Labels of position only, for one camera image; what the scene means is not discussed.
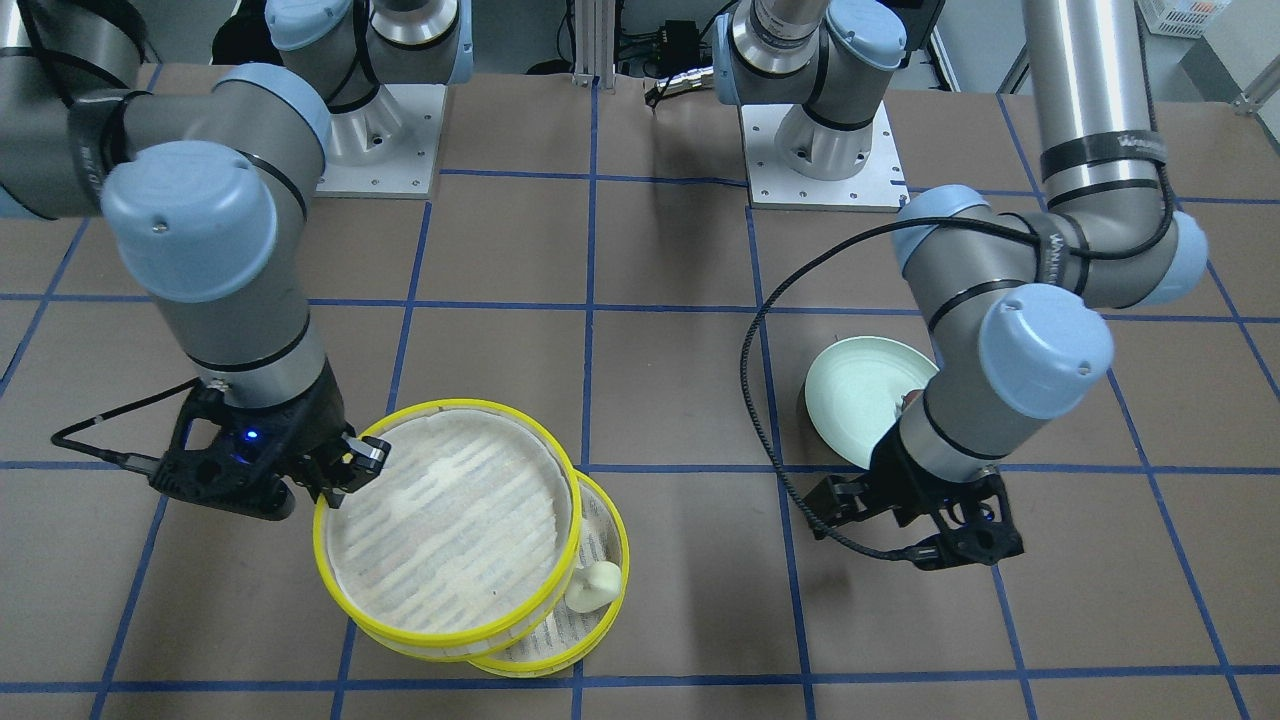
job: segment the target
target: tiled surface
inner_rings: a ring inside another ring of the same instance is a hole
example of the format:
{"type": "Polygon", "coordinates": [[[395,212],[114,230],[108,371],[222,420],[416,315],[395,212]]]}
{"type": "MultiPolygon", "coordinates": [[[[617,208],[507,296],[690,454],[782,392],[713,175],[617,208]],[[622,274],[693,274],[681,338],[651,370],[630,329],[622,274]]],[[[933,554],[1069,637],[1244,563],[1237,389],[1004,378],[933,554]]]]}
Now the tiled surface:
{"type": "MultiPolygon", "coordinates": [[[[169,67],[156,90],[204,92],[220,74],[169,67]]],[[[1256,127],[1161,105],[1216,277],[1176,304],[1108,313],[1114,383],[1009,459],[1027,553],[920,573],[814,542],[782,511],[737,380],[758,300],[888,217],[748,210],[733,109],[701,94],[654,114],[641,92],[480,76],[451,90],[430,206],[316,201],[300,242],[353,424],[493,398],[547,424],[617,500],[632,587],[579,669],[506,680],[401,657],[348,634],[317,582],[305,500],[278,524],[160,505],[141,478],[50,447],[52,430],[191,368],[101,220],[82,234],[78,220],[4,223],[0,716],[1280,712],[1280,159],[1256,127]]],[[[1023,99],[895,91],[888,105],[913,191],[964,182],[1001,211],[1039,205],[1015,150],[1036,161],[1023,99]]],[[[852,334],[927,354],[929,341],[887,240],[781,305],[751,392],[803,491],[844,465],[796,411],[812,357],[852,334]]],[[[87,436],[155,452],[173,411],[87,436]]],[[[888,518],[849,532],[879,547],[932,533],[888,518]]]]}

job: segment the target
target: blue cap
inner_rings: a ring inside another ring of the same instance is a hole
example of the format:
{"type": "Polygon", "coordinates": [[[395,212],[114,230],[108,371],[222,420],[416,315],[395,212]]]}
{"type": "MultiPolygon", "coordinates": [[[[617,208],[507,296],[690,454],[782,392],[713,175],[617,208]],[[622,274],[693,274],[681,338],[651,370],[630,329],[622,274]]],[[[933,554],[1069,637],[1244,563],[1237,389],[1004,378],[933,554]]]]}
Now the blue cap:
{"type": "Polygon", "coordinates": [[[279,65],[266,63],[237,65],[223,76],[218,85],[232,81],[256,85],[288,102],[311,126],[311,132],[320,141],[320,147],[329,147],[329,108],[325,108],[324,100],[307,81],[279,65]]]}
{"type": "Polygon", "coordinates": [[[906,56],[902,19],[876,0],[832,0],[827,27],[850,53],[882,70],[896,70],[906,56]]]}
{"type": "Polygon", "coordinates": [[[1174,224],[1178,227],[1178,250],[1174,251],[1174,260],[1165,270],[1165,277],[1156,284],[1156,290],[1132,307],[1178,300],[1190,292],[1204,275],[1204,268],[1208,266],[1208,237],[1196,224],[1196,218],[1181,210],[1174,213],[1174,224]]]}
{"type": "Polygon", "coordinates": [[[737,81],[733,79],[733,50],[728,46],[728,24],[733,15],[716,15],[716,35],[712,36],[712,64],[716,69],[716,99],[724,105],[741,105],[737,97],[737,81]]]}
{"type": "Polygon", "coordinates": [[[250,283],[275,247],[271,195],[243,155],[186,140],[148,147],[102,184],[120,259],[152,295],[209,302],[250,283]]]}
{"type": "Polygon", "coordinates": [[[9,191],[0,184],[0,218],[8,218],[13,220],[46,220],[47,218],[41,218],[40,215],[32,213],[26,205],[18,202],[14,196],[9,195],[9,191]]]}
{"type": "Polygon", "coordinates": [[[266,27],[271,45],[289,51],[306,47],[338,27],[352,0],[268,0],[266,27]]]}
{"type": "MultiPolygon", "coordinates": [[[[987,205],[989,208],[988,202],[978,195],[977,190],[963,184],[943,184],[925,191],[915,200],[908,202],[906,208],[897,211],[897,219],[950,218],[977,205],[987,205]]],[[[918,228],[893,231],[893,254],[897,255],[899,270],[906,269],[906,261],[911,259],[915,249],[936,229],[938,229],[937,225],[920,225],[918,228]]]]}
{"type": "Polygon", "coordinates": [[[453,72],[448,85],[462,85],[471,79],[476,68],[475,44],[471,40],[471,0],[458,3],[458,54],[453,58],[453,72]]]}
{"type": "Polygon", "coordinates": [[[1115,345],[1102,315],[1060,287],[1011,290],[987,311],[978,357],[1010,407],[1037,420],[1061,418],[1111,368],[1115,345]]]}

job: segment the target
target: white plastic basket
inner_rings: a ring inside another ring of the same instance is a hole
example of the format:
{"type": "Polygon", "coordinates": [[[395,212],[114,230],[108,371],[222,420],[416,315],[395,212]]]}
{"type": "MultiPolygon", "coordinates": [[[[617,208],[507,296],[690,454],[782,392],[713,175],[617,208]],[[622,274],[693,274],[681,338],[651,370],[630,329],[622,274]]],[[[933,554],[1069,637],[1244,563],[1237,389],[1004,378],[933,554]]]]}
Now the white plastic basket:
{"type": "Polygon", "coordinates": [[[1231,0],[1138,0],[1147,27],[1157,35],[1199,37],[1231,0]]]}

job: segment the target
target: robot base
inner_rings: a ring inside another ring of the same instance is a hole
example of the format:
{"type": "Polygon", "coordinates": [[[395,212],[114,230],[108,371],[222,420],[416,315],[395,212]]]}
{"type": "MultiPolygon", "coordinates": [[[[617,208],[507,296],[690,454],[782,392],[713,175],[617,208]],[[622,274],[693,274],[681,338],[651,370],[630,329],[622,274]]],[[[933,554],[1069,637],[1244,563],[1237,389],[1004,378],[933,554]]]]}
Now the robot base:
{"type": "Polygon", "coordinates": [[[782,160],[773,138],[788,110],[791,105],[744,105],[741,109],[753,208],[897,213],[909,201],[883,102],[876,110],[874,143],[867,165],[844,181],[805,177],[782,160]]]}
{"type": "Polygon", "coordinates": [[[317,197],[431,197],[448,88],[389,85],[387,90],[399,102],[408,131],[396,142],[396,152],[371,165],[339,165],[330,160],[316,186],[317,197]]]}

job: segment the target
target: yellow rimmed lid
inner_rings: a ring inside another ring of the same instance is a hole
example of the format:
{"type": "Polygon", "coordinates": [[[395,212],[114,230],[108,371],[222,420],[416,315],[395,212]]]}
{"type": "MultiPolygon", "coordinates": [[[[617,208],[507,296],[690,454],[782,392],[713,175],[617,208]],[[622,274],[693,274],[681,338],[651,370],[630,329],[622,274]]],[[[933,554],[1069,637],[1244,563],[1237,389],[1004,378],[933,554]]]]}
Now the yellow rimmed lid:
{"type": "Polygon", "coordinates": [[[333,511],[312,547],[329,594],[380,639],[421,648],[506,641],[562,592],[581,527],[576,470],[532,418],[485,400],[401,410],[366,434],[383,474],[333,511]]]}
{"type": "Polygon", "coordinates": [[[591,612],[575,612],[561,600],[550,615],[520,642],[475,657],[471,665],[495,675],[536,678],[568,667],[595,650],[622,609],[631,577],[631,546],[617,506],[591,478],[579,473],[582,486],[582,539],[577,569],[613,562],[622,570],[618,597],[591,612]]]}

